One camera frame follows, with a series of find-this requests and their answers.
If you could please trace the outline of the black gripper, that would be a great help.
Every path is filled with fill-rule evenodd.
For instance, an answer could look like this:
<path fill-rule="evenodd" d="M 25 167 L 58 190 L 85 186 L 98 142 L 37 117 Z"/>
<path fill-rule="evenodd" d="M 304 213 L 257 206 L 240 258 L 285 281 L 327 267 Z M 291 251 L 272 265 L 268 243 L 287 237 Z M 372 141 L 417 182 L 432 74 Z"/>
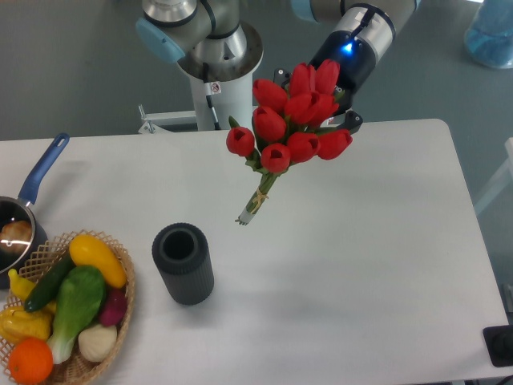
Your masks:
<path fill-rule="evenodd" d="M 336 129 L 347 130 L 353 135 L 362 126 L 363 118 L 355 111 L 347 110 L 352 107 L 353 96 L 377 64 L 374 50 L 370 44 L 358 37 L 350 38 L 348 31 L 338 30 L 328 36 L 309 63 L 318 69 L 327 59 L 338 63 L 340 67 L 336 94 L 344 91 L 334 115 L 345 113 L 345 118 Z M 283 68 L 277 68 L 273 73 L 273 82 L 286 91 L 289 89 L 290 78 L 291 73 Z"/>

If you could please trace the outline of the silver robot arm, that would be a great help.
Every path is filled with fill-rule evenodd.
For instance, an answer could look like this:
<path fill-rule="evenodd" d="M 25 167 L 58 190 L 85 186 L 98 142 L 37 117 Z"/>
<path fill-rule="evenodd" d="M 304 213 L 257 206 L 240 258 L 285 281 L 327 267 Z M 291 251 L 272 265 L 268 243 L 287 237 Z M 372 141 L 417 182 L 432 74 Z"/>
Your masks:
<path fill-rule="evenodd" d="M 352 110 L 353 96 L 369 77 L 397 34 L 418 9 L 417 1 L 292 1 L 298 18 L 334 21 L 336 26 L 310 64 L 325 59 L 341 66 L 335 95 L 338 115 L 352 131 L 362 118 Z M 227 130 L 228 119 L 252 120 L 253 73 L 263 58 L 258 32 L 240 20 L 237 1 L 144 1 L 135 24 L 144 45 L 160 60 L 175 63 L 189 78 L 193 111 L 147 114 L 142 133 L 163 126 L 195 124 L 200 131 Z"/>

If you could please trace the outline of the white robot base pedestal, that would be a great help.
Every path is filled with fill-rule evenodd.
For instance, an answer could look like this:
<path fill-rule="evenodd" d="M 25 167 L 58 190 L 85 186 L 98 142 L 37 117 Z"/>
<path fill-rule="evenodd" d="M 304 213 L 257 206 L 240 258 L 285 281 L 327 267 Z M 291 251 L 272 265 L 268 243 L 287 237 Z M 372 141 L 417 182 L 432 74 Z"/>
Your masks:
<path fill-rule="evenodd" d="M 230 117 L 242 127 L 251 127 L 253 73 L 262 58 L 260 35 L 240 22 L 230 36 L 207 38 L 178 62 L 190 82 L 200 131 L 214 129 L 215 121 L 228 130 Z"/>

